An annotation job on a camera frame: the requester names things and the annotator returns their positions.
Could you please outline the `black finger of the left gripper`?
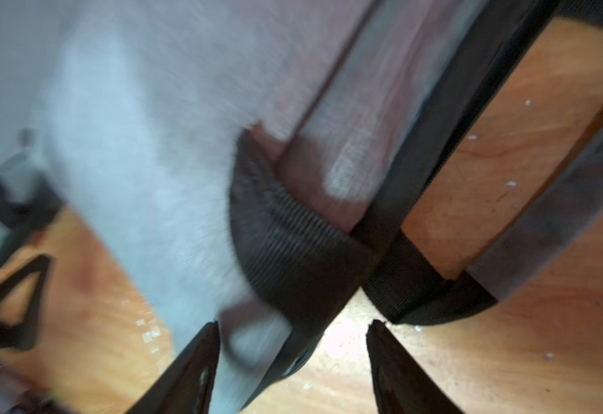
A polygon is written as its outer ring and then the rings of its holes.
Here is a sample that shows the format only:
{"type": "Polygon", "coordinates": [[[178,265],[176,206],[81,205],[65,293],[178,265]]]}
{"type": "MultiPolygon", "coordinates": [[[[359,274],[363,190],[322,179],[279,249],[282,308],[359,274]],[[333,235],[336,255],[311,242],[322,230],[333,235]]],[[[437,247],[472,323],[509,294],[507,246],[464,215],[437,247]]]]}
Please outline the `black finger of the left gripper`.
{"type": "Polygon", "coordinates": [[[49,256],[39,255],[0,281],[0,349],[35,347],[51,264],[49,256]]]}

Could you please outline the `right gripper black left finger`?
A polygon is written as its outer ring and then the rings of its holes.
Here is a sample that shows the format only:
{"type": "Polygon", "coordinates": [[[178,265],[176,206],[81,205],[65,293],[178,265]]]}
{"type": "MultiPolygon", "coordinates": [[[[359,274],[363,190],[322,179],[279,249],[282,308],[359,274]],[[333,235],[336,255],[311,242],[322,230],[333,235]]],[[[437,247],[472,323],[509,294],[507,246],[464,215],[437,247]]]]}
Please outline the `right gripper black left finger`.
{"type": "Polygon", "coordinates": [[[130,413],[209,412],[220,357],[220,329],[205,324],[186,348],[128,410],[130,413]]]}

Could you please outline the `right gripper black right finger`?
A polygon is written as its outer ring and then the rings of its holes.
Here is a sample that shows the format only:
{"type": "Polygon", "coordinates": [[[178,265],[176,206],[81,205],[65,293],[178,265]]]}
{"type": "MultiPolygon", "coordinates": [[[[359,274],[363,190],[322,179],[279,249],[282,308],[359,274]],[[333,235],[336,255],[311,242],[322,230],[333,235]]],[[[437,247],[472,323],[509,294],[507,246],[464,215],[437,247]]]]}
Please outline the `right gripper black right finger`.
{"type": "Polygon", "coordinates": [[[383,322],[375,320],[370,324],[366,342],[372,385],[380,413],[463,413],[383,322]]]}

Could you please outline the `grey laptop bag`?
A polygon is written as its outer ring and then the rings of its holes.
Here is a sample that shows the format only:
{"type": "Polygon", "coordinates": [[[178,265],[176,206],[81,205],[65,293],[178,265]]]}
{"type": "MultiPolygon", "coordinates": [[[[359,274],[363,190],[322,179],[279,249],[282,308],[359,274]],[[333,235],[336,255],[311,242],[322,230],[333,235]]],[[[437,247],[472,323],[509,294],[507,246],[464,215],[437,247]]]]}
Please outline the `grey laptop bag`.
{"type": "Polygon", "coordinates": [[[37,148],[34,115],[75,1],[0,1],[0,268],[61,205],[37,148]]]}
{"type": "Polygon", "coordinates": [[[603,207],[603,138],[455,280],[401,225],[556,15],[603,1],[87,1],[46,94],[50,175],[186,346],[211,412],[291,373],[364,290],[395,324],[515,291],[603,207]]]}

